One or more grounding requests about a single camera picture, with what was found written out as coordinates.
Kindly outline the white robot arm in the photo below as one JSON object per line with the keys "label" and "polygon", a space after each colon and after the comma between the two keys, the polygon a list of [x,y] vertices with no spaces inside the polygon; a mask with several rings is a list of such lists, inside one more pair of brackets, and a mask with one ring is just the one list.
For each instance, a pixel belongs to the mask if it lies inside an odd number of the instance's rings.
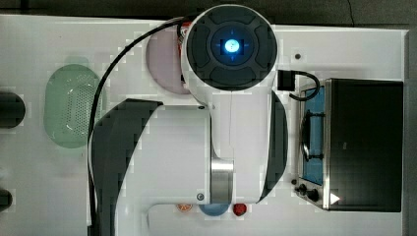
{"label": "white robot arm", "polygon": [[181,49],[196,104],[127,98],[89,131],[89,236],[150,236],[157,205],[261,201],[286,164],[277,63],[258,12],[227,4],[197,15]]}

